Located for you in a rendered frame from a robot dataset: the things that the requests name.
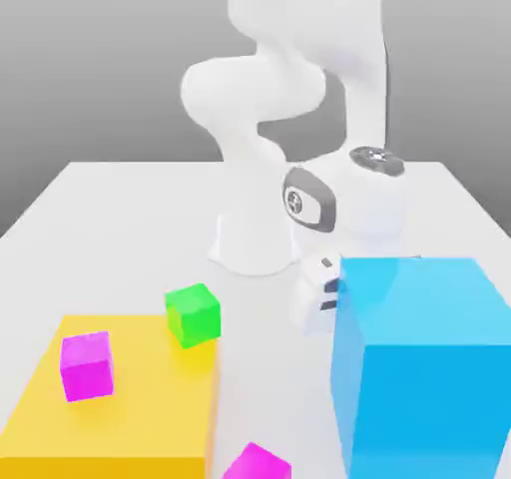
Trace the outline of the small green cube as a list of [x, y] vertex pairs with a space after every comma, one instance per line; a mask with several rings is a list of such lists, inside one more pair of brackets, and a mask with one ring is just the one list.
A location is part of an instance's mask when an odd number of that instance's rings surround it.
[[203, 283], [165, 294], [168, 328], [187, 349], [222, 335], [221, 304]]

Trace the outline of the small magenta cube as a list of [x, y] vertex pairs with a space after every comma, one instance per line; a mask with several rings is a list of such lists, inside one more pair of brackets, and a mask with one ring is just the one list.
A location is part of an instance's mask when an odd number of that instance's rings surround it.
[[291, 465], [250, 442], [221, 479], [291, 479]]
[[64, 337], [59, 368], [68, 402], [112, 395], [114, 365], [109, 332]]

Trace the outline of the large yellow box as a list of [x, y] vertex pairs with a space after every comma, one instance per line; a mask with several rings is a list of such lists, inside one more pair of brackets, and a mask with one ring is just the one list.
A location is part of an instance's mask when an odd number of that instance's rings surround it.
[[[63, 338], [106, 330], [111, 396], [69, 403]], [[0, 479], [211, 479], [218, 345], [183, 349], [161, 315], [67, 315], [0, 434]]]

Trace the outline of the large blue box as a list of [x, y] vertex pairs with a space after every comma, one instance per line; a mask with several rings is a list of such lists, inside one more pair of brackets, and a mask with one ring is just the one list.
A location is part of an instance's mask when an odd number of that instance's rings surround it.
[[494, 479], [511, 430], [511, 307], [464, 257], [354, 257], [330, 385], [347, 479]]

